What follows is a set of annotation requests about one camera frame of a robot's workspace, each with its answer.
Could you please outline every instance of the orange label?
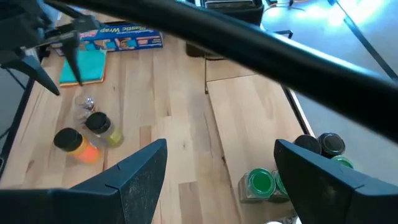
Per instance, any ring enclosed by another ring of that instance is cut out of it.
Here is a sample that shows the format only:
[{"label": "orange label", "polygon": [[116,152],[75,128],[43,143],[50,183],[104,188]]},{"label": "orange label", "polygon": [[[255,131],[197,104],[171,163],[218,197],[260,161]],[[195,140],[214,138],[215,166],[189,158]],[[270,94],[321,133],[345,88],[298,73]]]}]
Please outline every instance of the orange label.
[{"label": "orange label", "polygon": [[100,158],[100,151],[91,143],[89,143],[86,149],[76,157],[82,162],[93,163]]}]

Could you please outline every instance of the jar lid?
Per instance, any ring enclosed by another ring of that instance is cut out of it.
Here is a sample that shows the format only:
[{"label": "jar lid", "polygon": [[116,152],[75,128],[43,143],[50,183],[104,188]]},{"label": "jar lid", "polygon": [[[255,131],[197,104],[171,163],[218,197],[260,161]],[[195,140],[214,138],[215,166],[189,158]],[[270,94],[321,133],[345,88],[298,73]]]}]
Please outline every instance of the jar lid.
[{"label": "jar lid", "polygon": [[334,160],[334,161],[339,162],[343,166],[346,166],[346,167],[349,167],[351,169],[354,169],[353,163],[349,159],[345,158],[344,156],[334,156],[331,159]]},{"label": "jar lid", "polygon": [[102,134],[111,126],[111,120],[102,112],[91,114],[86,122],[87,128],[95,134]]},{"label": "jar lid", "polygon": [[344,141],[336,133],[323,133],[318,137],[318,141],[322,151],[332,156],[341,155],[346,150]]},{"label": "jar lid", "polygon": [[308,149],[316,154],[321,154],[321,145],[318,140],[309,134],[302,134],[294,141],[296,146]]},{"label": "jar lid", "polygon": [[275,181],[276,181],[276,186],[278,187],[278,189],[285,195],[287,195],[287,191],[285,188],[284,183],[282,182],[282,179],[280,178],[279,172],[276,171],[276,175],[275,175]]},{"label": "jar lid", "polygon": [[275,192],[275,179],[263,168],[257,168],[249,173],[248,186],[251,192],[259,198],[269,198]]},{"label": "jar lid", "polygon": [[55,146],[66,152],[72,152],[77,149],[82,141],[83,136],[73,128],[62,129],[55,135],[53,140]]}]

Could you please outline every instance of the wood plank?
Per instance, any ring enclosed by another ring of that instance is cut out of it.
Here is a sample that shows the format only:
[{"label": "wood plank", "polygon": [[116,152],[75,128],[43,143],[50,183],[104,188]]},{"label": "wood plank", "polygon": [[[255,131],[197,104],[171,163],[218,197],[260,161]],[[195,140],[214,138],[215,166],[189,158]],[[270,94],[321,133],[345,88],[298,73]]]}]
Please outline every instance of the wood plank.
[{"label": "wood plank", "polygon": [[180,208],[182,223],[202,224],[203,217],[200,208],[200,198],[197,182],[178,185],[180,192]]},{"label": "wood plank", "polygon": [[241,223],[265,223],[292,213],[290,202],[241,204],[238,182],[251,169],[276,169],[274,143],[302,130],[280,85],[259,75],[208,82],[211,104]]},{"label": "wood plank", "polygon": [[206,82],[253,75],[254,71],[229,60],[207,60]]}]

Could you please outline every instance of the yellow label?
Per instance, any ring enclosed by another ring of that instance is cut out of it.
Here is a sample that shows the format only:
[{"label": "yellow label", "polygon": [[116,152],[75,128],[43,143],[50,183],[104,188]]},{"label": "yellow label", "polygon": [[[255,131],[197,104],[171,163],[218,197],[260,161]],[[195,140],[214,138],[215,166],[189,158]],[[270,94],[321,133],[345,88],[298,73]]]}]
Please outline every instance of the yellow label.
[{"label": "yellow label", "polygon": [[119,130],[115,129],[114,132],[106,138],[111,146],[117,145],[122,140],[122,134]]}]

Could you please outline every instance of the small glass vial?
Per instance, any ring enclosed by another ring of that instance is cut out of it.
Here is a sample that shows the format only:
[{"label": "small glass vial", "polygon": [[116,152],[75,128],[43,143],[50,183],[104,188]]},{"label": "small glass vial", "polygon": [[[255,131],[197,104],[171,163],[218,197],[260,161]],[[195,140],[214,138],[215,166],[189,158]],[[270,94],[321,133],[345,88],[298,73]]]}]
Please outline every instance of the small glass vial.
[{"label": "small glass vial", "polygon": [[85,110],[83,108],[77,108],[76,111],[73,113],[73,119],[79,127],[85,127],[86,120],[92,113],[93,112]]},{"label": "small glass vial", "polygon": [[110,147],[118,147],[123,143],[124,137],[122,133],[115,128],[106,114],[95,112],[87,118],[85,124],[90,131],[105,139]]},{"label": "small glass vial", "polygon": [[73,128],[59,131],[53,140],[55,146],[81,162],[93,164],[101,157],[101,152]]},{"label": "small glass vial", "polygon": [[268,170],[257,168],[243,175],[238,191],[241,203],[259,203],[275,192],[275,179]]},{"label": "small glass vial", "polygon": [[339,162],[341,165],[343,165],[343,166],[346,166],[346,167],[349,167],[349,168],[351,168],[351,169],[354,169],[354,165],[353,165],[353,163],[349,160],[349,159],[347,159],[347,158],[345,158],[345,157],[343,157],[343,156],[335,156],[335,157],[333,157],[333,158],[331,158],[333,161],[337,161],[337,162]]},{"label": "small glass vial", "polygon": [[94,99],[81,94],[75,98],[75,105],[76,110],[73,113],[73,119],[77,126],[84,128],[87,118],[97,110]]},{"label": "small glass vial", "polygon": [[279,172],[277,170],[272,171],[272,176],[275,178],[276,189],[274,194],[272,194],[272,196],[268,201],[272,203],[288,202],[290,199],[289,196],[287,195],[284,183],[282,183],[282,179],[280,178]]},{"label": "small glass vial", "polygon": [[75,98],[75,105],[78,108],[88,110],[88,111],[97,111],[94,99],[91,96],[80,94]]}]

